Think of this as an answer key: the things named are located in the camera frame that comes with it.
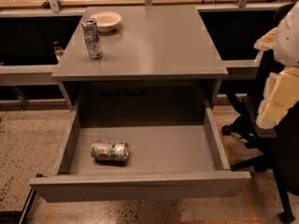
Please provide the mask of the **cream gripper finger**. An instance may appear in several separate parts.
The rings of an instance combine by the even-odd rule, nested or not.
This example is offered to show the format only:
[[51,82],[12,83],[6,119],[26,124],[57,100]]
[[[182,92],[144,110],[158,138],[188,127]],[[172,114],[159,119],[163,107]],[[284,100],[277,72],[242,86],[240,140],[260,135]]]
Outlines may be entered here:
[[274,40],[275,40],[275,34],[276,34],[277,28],[271,29],[269,32],[267,32],[265,35],[260,37],[254,44],[254,48],[261,50],[261,51],[267,51],[274,47]]
[[279,74],[271,73],[266,80],[256,124],[272,129],[299,101],[299,68],[287,66]]

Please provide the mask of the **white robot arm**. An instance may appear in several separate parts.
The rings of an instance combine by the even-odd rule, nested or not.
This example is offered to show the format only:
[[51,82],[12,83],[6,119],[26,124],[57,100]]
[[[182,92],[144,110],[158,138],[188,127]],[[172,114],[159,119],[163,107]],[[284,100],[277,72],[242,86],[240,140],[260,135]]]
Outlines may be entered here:
[[254,48],[273,50],[274,59],[284,65],[281,72],[270,73],[266,79],[256,118],[259,128],[272,129],[299,101],[299,2],[277,27],[255,42]]

